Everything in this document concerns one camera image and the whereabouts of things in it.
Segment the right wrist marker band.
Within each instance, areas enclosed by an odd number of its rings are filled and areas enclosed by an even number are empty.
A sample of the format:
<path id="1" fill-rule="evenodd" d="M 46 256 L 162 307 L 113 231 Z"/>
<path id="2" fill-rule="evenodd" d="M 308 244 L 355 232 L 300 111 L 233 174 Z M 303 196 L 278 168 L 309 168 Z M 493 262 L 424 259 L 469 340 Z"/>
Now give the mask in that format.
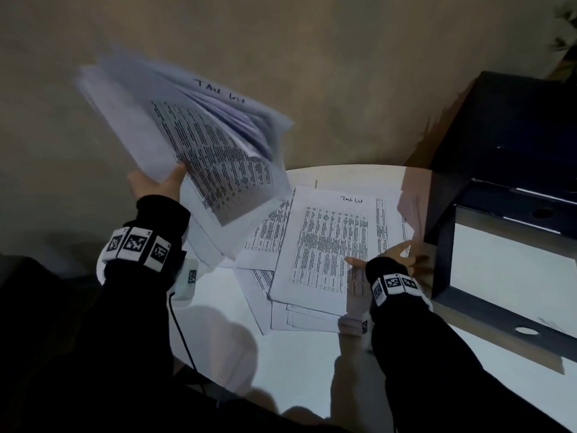
<path id="1" fill-rule="evenodd" d="M 372 284 L 371 290 L 376 306 L 381 306 L 389 296 L 408 294 L 422 298 L 428 307 L 431 307 L 431 303 L 420 284 L 411 276 L 403 274 L 380 276 Z"/>

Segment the person's right forearm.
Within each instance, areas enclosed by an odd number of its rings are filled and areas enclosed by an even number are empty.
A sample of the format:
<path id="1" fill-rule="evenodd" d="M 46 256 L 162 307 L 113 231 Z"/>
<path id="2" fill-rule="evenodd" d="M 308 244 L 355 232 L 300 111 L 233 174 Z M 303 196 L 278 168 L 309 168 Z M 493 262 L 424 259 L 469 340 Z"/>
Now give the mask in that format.
<path id="1" fill-rule="evenodd" d="M 371 286 L 380 276 L 409 276 L 389 257 L 371 259 L 364 271 Z M 370 313 L 399 433 L 571 433 L 491 375 L 422 298 L 399 294 L 381 306 L 372 298 Z"/>

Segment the wrist marker band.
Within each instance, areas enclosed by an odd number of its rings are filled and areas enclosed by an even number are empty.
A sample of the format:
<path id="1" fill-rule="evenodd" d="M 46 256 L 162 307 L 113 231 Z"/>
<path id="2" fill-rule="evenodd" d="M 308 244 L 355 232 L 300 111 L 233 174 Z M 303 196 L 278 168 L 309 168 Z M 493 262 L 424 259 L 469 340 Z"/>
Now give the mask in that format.
<path id="1" fill-rule="evenodd" d="M 372 284 L 371 290 L 376 306 L 381 306 L 389 296 L 408 294 L 422 298 L 428 307 L 431 307 L 431 303 L 420 284 L 411 276 L 403 274 L 380 276 Z"/>
<path id="2" fill-rule="evenodd" d="M 171 244 L 152 230 L 129 227 L 114 230 L 105 246 L 101 261 L 115 259 L 141 263 L 147 268 L 161 272 L 168 260 Z"/>

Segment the person's right hand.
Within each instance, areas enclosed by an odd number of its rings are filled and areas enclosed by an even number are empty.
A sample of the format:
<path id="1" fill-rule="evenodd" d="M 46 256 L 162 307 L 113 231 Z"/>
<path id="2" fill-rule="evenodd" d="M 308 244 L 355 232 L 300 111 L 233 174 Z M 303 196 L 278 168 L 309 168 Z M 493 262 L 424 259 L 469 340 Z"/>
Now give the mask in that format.
<path id="1" fill-rule="evenodd" d="M 430 256 L 425 253 L 423 243 L 419 240 L 407 240 L 394 245 L 378 257 L 389 257 L 408 269 L 408 275 L 427 275 L 433 272 L 428 267 Z"/>

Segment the person's left forearm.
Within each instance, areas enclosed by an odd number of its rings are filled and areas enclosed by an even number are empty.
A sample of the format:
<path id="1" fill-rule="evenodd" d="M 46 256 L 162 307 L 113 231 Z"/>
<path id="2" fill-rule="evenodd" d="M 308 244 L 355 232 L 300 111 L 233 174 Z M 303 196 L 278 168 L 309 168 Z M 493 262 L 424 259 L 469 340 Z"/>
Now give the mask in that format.
<path id="1" fill-rule="evenodd" d="M 121 259 L 105 265 L 103 291 L 90 312 L 83 335 L 86 357 L 105 383 L 123 383 L 147 392 L 168 388 L 172 377 L 167 292 L 185 259 L 182 239 L 190 212 L 163 196 L 136 203 L 130 227 L 152 230 L 171 244 L 161 272 Z"/>

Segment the person's left hand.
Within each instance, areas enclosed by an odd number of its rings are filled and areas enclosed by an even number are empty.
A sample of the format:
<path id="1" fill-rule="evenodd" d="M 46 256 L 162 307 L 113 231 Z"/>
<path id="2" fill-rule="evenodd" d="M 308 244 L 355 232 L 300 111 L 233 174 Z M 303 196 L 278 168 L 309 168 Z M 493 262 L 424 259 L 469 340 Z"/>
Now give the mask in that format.
<path id="1" fill-rule="evenodd" d="M 176 202 L 180 201 L 180 195 L 160 195 L 160 183 L 149 178 L 141 170 L 134 170 L 127 175 L 127 180 L 130 186 L 135 201 L 139 201 L 146 196 L 163 196 Z"/>

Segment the pile of printed sheets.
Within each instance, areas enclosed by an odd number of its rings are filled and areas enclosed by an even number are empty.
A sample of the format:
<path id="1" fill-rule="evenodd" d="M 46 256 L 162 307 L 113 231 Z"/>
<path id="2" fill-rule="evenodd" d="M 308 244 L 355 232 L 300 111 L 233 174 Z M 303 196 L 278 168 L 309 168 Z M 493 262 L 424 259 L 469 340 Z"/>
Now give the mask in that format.
<path id="1" fill-rule="evenodd" d="M 346 257 L 369 260 L 420 236 L 416 196 L 369 188 L 296 186 L 256 228 L 232 269 L 263 335 L 273 331 L 360 336 L 371 288 Z"/>

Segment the person's black clothing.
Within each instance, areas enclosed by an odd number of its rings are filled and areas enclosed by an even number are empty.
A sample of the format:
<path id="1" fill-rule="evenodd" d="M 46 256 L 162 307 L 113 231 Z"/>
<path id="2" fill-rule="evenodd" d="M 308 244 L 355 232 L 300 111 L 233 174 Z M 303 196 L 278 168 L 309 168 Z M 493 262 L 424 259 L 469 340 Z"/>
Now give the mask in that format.
<path id="1" fill-rule="evenodd" d="M 244 399 L 221 405 L 172 377 L 152 390 L 105 383 L 83 349 L 85 311 L 71 347 L 56 322 L 80 289 L 30 257 L 0 257 L 0 395 L 24 389 L 17 433 L 349 433 L 327 423 L 303 425 Z"/>

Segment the stack of printed papers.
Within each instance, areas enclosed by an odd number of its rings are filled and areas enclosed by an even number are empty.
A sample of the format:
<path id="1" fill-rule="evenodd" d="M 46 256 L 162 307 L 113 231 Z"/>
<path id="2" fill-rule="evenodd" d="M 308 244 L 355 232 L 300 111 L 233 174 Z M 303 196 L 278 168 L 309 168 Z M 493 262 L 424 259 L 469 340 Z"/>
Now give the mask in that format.
<path id="1" fill-rule="evenodd" d="M 235 259 L 251 232 L 291 198 L 280 139 L 287 116 L 166 62 L 121 51 L 78 69 L 76 86 L 136 165 L 164 181 L 187 172 L 186 243 L 205 268 Z"/>

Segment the left wrist marker band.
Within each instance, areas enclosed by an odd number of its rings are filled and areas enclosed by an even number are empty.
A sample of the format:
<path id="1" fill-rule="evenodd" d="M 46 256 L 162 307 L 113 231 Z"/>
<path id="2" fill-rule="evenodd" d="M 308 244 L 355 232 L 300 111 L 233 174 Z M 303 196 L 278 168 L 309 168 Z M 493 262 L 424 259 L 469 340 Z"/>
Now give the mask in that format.
<path id="1" fill-rule="evenodd" d="M 101 261 L 115 259 L 141 263 L 147 268 L 161 272 L 168 260 L 171 244 L 152 230 L 129 227 L 114 230 L 105 246 Z"/>

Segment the black document tray organiser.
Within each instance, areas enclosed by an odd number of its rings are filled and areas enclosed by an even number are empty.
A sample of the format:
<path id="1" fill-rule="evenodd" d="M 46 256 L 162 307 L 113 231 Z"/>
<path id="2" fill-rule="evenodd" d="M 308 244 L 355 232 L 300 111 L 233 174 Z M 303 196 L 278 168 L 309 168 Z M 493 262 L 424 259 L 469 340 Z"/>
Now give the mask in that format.
<path id="1" fill-rule="evenodd" d="M 577 363 L 577 79 L 482 72 L 430 169 L 439 311 L 552 370 Z"/>

